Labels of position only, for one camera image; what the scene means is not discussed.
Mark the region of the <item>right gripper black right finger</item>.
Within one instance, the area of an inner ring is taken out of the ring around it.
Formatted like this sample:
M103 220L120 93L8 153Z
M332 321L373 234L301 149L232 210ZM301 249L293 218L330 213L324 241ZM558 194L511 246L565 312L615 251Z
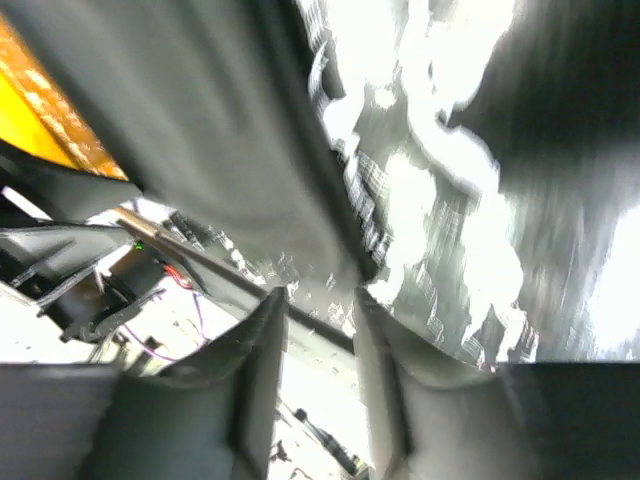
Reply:
M635 479L635 363L486 373L355 293L354 348L378 479Z

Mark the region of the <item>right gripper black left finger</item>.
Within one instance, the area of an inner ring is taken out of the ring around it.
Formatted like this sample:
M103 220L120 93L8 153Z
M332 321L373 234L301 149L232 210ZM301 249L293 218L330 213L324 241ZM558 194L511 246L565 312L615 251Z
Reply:
M108 364L1 368L5 479L263 479L287 295L153 376Z

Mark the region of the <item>black t shirt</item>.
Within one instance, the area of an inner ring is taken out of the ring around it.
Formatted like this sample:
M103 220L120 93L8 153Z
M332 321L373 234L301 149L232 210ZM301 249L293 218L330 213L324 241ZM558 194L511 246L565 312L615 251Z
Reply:
M2 15L141 189L357 284L377 270L307 92L293 1L5 1Z

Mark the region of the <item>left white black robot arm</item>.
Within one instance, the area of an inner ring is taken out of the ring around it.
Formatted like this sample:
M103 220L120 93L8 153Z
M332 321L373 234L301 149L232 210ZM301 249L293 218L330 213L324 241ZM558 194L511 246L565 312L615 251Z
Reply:
M90 218L140 197L136 185L50 163L1 145L1 185L43 211L1 200L1 283L49 317L64 341L96 343L133 319L170 272L202 278L109 223Z

